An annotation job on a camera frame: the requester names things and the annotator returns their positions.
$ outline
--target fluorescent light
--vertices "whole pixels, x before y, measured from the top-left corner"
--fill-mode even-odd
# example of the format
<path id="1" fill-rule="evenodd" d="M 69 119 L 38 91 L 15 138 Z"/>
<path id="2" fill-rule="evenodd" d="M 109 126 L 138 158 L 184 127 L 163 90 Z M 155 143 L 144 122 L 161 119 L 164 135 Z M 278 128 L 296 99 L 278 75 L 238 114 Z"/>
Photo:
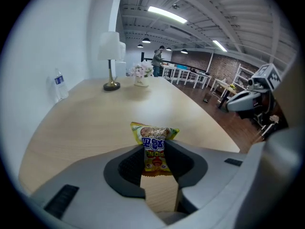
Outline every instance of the fluorescent light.
<path id="1" fill-rule="evenodd" d="M 218 42 L 218 41 L 213 41 L 218 47 L 221 48 L 222 51 L 227 52 L 227 50 Z"/>
<path id="2" fill-rule="evenodd" d="M 175 14 L 170 13 L 168 11 L 165 11 L 165 10 L 162 10 L 162 9 L 159 9 L 159 8 L 155 8 L 155 7 L 152 7 L 152 6 L 149 7 L 148 11 L 164 15 L 166 17 L 169 17 L 169 18 L 172 18 L 174 20 L 177 20 L 177 21 L 179 21 L 181 23 L 187 22 L 187 20 L 185 20 L 184 18 L 181 18 L 178 15 L 175 15 Z"/>

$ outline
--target table lamp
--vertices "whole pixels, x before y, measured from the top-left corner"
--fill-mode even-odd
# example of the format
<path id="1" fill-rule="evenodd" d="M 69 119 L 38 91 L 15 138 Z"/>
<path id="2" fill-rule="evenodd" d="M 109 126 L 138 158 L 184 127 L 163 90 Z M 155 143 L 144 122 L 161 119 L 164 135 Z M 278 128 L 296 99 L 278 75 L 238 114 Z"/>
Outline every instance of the table lamp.
<path id="1" fill-rule="evenodd" d="M 111 72 L 111 59 L 118 60 L 121 57 L 120 35 L 114 31 L 101 34 L 98 60 L 108 60 L 109 81 L 104 85 L 105 91 L 114 91 L 120 88 L 120 83 L 115 82 Z"/>

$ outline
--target man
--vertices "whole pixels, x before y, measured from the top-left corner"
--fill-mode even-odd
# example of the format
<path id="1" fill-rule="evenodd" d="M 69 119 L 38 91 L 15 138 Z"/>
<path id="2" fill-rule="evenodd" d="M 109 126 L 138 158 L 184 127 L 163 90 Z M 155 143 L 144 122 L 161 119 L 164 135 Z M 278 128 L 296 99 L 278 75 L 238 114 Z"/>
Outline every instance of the man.
<path id="1" fill-rule="evenodd" d="M 164 46 L 161 46 L 158 50 L 154 51 L 154 56 L 152 59 L 152 65 L 153 65 L 153 75 L 154 77 L 158 77 L 160 72 L 160 65 L 162 62 L 161 53 L 164 50 Z"/>

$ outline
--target white table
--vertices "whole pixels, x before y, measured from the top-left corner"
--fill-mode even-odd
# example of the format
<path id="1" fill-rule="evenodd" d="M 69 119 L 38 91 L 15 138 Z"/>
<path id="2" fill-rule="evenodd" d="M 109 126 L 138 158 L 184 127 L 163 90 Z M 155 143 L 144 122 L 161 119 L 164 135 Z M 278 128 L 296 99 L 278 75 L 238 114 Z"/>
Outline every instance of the white table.
<path id="1" fill-rule="evenodd" d="M 184 81 L 184 85 L 186 85 L 186 82 L 187 82 L 187 80 L 188 80 L 190 74 L 193 74 L 193 75 L 196 76 L 195 81 L 194 81 L 194 82 L 195 82 L 195 83 L 194 83 L 194 87 L 193 87 L 193 88 L 195 88 L 196 85 L 197 85 L 198 79 L 199 79 L 199 74 L 197 74 L 197 73 L 195 73 L 195 72 L 192 72 L 192 71 L 189 71 L 189 72 L 188 72 L 188 74 L 187 74 L 187 76 L 186 76 L 186 78 L 185 78 L 185 81 Z"/>
<path id="2" fill-rule="evenodd" d="M 200 72 L 200 71 L 197 71 L 197 74 L 200 74 L 201 76 L 203 76 L 203 81 L 202 81 L 202 87 L 201 87 L 201 89 L 204 88 L 204 85 L 205 85 L 207 79 L 209 79 L 209 81 L 208 81 L 208 83 L 207 83 L 206 86 L 208 86 L 208 85 L 210 84 L 210 81 L 211 81 L 211 78 L 212 78 L 210 75 L 206 75 L 205 73 L 202 73 L 202 72 Z"/>
<path id="3" fill-rule="evenodd" d="M 223 84 L 223 85 L 225 85 L 225 86 L 229 86 L 229 84 L 227 84 L 227 83 L 225 83 L 225 82 L 222 82 L 222 81 L 219 80 L 219 79 L 215 79 L 214 82 L 213 82 L 213 85 L 212 85 L 212 87 L 211 87 L 211 89 L 210 89 L 210 91 L 213 90 L 213 88 L 214 88 L 216 82 L 219 83 L 219 84 Z"/>
<path id="4" fill-rule="evenodd" d="M 178 85 L 178 83 L 179 83 L 179 81 L 180 81 L 180 77 L 181 77 L 181 80 L 183 80 L 183 75 L 184 75 L 184 72 L 187 72 L 187 73 L 189 73 L 190 71 L 189 70 L 185 70 L 185 69 L 180 69 L 180 68 L 177 68 L 177 70 L 179 71 L 179 73 L 178 73 L 178 78 L 177 78 L 177 85 Z"/>
<path id="5" fill-rule="evenodd" d="M 166 66 L 166 65 L 160 65 L 160 67 L 163 67 L 162 77 L 164 77 L 165 70 L 172 70 L 171 75 L 170 75 L 169 78 L 170 79 L 173 78 L 173 76 L 175 75 L 176 67 L 171 67 L 171 66 Z"/>
<path id="6" fill-rule="evenodd" d="M 80 159 L 136 145 L 131 121 L 179 128 L 175 140 L 189 145 L 239 152 L 191 98 L 162 77 L 148 80 L 148 87 L 140 87 L 133 85 L 134 77 L 118 77 L 121 88 L 113 92 L 102 90 L 108 79 L 85 80 L 71 89 L 45 116 L 27 147 L 19 173 L 25 190 L 31 194 Z M 153 211 L 173 211 L 178 185 L 172 176 L 142 177 L 141 187 Z"/>

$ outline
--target water bottle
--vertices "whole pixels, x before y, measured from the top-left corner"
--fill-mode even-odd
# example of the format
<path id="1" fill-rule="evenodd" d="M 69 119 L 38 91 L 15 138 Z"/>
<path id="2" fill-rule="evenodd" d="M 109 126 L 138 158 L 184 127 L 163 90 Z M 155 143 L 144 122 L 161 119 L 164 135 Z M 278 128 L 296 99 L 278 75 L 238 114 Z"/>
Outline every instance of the water bottle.
<path id="1" fill-rule="evenodd" d="M 63 80 L 62 73 L 57 68 L 55 69 L 55 75 L 56 76 L 54 80 L 59 100 L 67 98 L 69 96 L 68 88 L 65 81 Z"/>

